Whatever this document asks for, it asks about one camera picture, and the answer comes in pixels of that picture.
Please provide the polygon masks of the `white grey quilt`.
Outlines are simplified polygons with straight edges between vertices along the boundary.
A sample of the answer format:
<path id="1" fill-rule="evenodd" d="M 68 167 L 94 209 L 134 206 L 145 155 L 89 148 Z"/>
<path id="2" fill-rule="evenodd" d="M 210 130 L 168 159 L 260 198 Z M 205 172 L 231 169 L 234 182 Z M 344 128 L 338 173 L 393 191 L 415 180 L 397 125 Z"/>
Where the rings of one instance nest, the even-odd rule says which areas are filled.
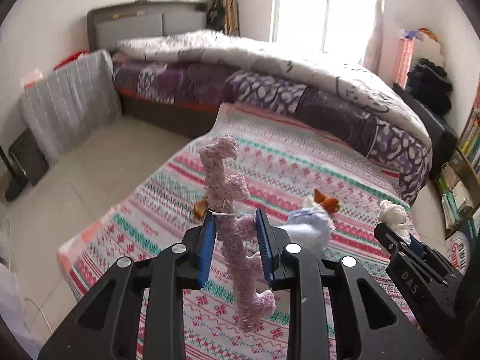
<path id="1" fill-rule="evenodd" d="M 382 79 L 360 65 L 325 56 L 309 58 L 295 49 L 212 30 L 124 40 L 117 45 L 114 63 L 131 59 L 146 63 L 224 65 L 314 86 L 368 107 L 375 115 L 383 115 L 394 126 L 432 146 L 429 133 L 416 113 Z"/>

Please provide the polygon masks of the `orange peel scrap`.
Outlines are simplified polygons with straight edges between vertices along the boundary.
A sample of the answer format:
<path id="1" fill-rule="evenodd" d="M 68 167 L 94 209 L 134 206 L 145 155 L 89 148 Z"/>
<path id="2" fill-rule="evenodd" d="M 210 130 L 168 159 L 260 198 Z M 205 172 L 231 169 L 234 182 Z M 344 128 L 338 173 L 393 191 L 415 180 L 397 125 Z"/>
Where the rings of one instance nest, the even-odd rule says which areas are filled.
<path id="1" fill-rule="evenodd" d="M 340 209 L 339 200 L 335 197 L 328 197 L 320 189 L 314 189 L 314 201 L 323 207 L 328 213 L 338 212 Z"/>
<path id="2" fill-rule="evenodd" d="M 204 197 L 193 206 L 193 214 L 197 219 L 202 219 L 208 211 L 208 200 Z"/>

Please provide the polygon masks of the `white tissue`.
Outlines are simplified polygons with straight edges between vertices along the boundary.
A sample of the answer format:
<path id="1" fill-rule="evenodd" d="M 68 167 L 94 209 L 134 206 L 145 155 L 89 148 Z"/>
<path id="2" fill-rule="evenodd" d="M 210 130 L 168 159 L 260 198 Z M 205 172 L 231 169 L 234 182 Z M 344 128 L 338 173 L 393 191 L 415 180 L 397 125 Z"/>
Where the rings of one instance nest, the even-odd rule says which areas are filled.
<path id="1" fill-rule="evenodd" d="M 380 201 L 377 218 L 380 223 L 385 224 L 406 244 L 411 244 L 407 212 L 402 205 L 394 204 L 387 200 Z"/>

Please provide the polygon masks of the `black storage bench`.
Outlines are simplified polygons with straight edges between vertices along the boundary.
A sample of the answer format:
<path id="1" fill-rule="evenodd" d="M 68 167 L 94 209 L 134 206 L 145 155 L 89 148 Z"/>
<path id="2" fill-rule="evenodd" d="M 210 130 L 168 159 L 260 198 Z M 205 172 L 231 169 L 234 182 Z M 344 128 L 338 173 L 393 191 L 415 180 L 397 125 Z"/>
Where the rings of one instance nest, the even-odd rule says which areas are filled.
<path id="1" fill-rule="evenodd" d="M 394 92 L 396 92 L 419 116 L 430 135 L 433 147 L 433 157 L 429 178 L 434 180 L 440 174 L 442 165 L 453 155 L 458 142 L 458 136 L 444 119 L 416 100 L 408 91 L 404 90 L 397 84 L 394 84 L 392 88 Z"/>

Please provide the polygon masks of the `grey striped cloth cover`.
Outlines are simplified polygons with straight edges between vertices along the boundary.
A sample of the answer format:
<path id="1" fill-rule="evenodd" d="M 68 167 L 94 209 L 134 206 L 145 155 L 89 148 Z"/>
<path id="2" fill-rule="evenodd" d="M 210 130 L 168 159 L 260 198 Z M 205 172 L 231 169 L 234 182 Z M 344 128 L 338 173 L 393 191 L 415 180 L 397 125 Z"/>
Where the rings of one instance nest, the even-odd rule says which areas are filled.
<path id="1" fill-rule="evenodd" d="M 26 88 L 19 112 L 53 166 L 97 128 L 121 116 L 111 55 L 83 55 Z"/>

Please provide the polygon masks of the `pale blue crumpled tissue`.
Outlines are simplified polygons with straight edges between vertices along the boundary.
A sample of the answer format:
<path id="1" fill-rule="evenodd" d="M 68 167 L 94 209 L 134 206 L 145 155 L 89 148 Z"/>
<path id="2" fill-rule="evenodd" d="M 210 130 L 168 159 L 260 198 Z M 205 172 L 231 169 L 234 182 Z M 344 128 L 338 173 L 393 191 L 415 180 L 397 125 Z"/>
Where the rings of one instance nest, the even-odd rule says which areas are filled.
<path id="1" fill-rule="evenodd" d="M 292 242 L 316 256 L 326 252 L 335 231 L 335 224 L 329 213 L 315 202 L 312 195 L 304 198 L 298 210 L 288 214 L 287 222 L 281 227 L 287 231 Z"/>

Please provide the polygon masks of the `pink knitted rope toy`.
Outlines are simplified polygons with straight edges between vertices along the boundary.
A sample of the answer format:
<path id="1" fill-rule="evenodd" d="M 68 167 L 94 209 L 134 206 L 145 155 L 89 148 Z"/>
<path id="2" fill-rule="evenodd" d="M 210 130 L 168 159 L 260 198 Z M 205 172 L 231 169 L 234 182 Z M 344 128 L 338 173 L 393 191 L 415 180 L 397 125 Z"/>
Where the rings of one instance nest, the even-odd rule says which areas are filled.
<path id="1" fill-rule="evenodd" d="M 239 214 L 234 203 L 250 198 L 243 174 L 228 175 L 224 160 L 239 155 L 238 143 L 225 135 L 199 149 L 205 171 L 208 208 L 216 217 L 217 240 L 229 279 L 233 284 L 238 325 L 251 332 L 258 328 L 263 318 L 270 317 L 276 309 L 275 297 L 270 290 L 258 292 L 256 284 L 264 276 L 258 252 L 249 255 L 246 243 L 256 239 L 256 222 L 252 214 Z"/>

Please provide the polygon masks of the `wooden bookshelf with books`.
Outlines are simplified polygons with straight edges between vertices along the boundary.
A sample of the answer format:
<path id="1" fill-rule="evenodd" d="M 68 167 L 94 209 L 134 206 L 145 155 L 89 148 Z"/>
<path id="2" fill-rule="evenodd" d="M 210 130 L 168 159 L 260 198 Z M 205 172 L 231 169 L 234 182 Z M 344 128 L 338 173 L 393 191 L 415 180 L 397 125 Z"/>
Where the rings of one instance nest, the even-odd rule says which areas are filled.
<path id="1" fill-rule="evenodd" d="M 479 211 L 479 89 L 460 139 L 435 183 L 448 239 Z"/>

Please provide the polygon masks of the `striped patterned table cloth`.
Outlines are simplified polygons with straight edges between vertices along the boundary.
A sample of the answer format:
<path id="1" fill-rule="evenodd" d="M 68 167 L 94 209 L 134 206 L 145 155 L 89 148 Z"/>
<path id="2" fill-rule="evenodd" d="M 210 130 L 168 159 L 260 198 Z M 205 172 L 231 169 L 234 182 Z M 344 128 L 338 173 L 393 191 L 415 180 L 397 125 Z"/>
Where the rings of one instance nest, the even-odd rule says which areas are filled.
<path id="1" fill-rule="evenodd" d="M 241 213 L 266 211 L 272 224 L 287 221 L 304 198 L 320 190 L 340 204 L 326 258 L 356 258 L 403 311 L 408 309 L 386 274 L 388 257 L 374 237 L 380 204 L 401 204 L 399 174 L 373 163 L 329 133 L 249 106 L 224 104 L 212 130 L 174 154 L 101 219 L 64 244 L 58 260 L 76 298 L 83 297 L 120 257 L 142 261 L 182 239 L 197 225 L 194 205 L 205 194 L 198 151 L 223 135 L 238 143 L 238 157 L 225 170 L 241 173 L 250 197 Z M 277 292 L 277 308 L 258 329 L 238 326 L 232 283 L 224 258 L 215 253 L 208 282 L 184 293 L 188 359 L 284 359 L 290 321 L 288 292 Z"/>

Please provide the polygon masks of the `upper blue Ganten box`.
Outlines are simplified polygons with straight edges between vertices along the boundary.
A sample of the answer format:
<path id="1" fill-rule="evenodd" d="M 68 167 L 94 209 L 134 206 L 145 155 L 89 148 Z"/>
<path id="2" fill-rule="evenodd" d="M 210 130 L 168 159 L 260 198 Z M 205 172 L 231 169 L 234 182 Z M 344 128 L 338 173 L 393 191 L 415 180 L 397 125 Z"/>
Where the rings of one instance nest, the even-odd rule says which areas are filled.
<path id="1" fill-rule="evenodd" d="M 473 246 L 473 238 L 462 231 L 454 232 L 446 240 L 448 260 L 462 275 L 470 264 Z"/>

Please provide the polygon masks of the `dark folded clothes pile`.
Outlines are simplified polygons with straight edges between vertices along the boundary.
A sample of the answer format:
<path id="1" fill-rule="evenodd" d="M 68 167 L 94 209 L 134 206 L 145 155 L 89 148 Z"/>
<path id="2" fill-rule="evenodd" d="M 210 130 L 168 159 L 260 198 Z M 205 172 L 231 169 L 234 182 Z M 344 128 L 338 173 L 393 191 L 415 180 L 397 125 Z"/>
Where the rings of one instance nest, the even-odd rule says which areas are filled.
<path id="1" fill-rule="evenodd" d="M 437 116 L 444 117 L 452 108 L 450 96 L 453 85 L 448 74 L 427 58 L 420 58 L 408 73 L 406 88 L 417 101 Z"/>

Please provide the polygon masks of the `pink storage drawers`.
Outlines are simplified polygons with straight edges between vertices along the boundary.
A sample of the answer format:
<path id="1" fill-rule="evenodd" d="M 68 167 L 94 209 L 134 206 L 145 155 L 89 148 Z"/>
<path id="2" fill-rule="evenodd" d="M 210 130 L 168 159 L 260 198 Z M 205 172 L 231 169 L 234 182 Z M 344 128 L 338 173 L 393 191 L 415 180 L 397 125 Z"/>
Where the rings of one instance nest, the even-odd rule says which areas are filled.
<path id="1" fill-rule="evenodd" d="M 420 59 L 427 59 L 437 66 L 444 67 L 439 38 L 428 28 L 418 30 L 402 28 L 392 73 L 392 81 L 404 89 L 408 73 Z"/>

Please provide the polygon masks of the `grey bed headboard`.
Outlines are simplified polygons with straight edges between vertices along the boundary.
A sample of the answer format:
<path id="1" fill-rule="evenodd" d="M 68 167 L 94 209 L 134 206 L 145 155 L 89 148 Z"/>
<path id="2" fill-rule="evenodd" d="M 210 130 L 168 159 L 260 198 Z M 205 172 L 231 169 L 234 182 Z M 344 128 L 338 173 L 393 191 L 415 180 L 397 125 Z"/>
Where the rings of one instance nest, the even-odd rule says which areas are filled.
<path id="1" fill-rule="evenodd" d="M 182 0 L 137 0 L 90 10 L 89 49 L 116 51 L 118 41 L 188 33 L 207 27 L 207 4 Z"/>

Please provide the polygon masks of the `bright window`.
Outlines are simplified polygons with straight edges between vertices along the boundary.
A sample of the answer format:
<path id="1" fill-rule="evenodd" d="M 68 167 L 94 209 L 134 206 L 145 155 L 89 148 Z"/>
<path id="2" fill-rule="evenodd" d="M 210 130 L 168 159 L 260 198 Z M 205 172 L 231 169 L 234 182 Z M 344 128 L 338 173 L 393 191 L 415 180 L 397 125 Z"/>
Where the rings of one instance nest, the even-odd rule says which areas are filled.
<path id="1" fill-rule="evenodd" d="M 384 0 L 276 0 L 272 40 L 308 55 L 374 69 Z"/>

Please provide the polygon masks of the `purple patterned bed sheet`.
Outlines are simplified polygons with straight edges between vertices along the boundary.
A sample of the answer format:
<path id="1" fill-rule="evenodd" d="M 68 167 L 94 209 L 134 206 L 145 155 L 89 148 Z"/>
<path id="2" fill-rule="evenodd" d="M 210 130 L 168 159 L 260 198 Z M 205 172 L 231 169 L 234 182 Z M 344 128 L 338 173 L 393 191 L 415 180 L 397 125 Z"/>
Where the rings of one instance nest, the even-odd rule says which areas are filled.
<path id="1" fill-rule="evenodd" d="M 400 197 L 409 204 L 431 170 L 431 145 L 367 106 L 311 85 L 224 65 L 131 59 L 113 64 L 113 83 L 123 113 L 186 137 L 206 133 L 224 102 L 297 119 L 391 169 Z"/>

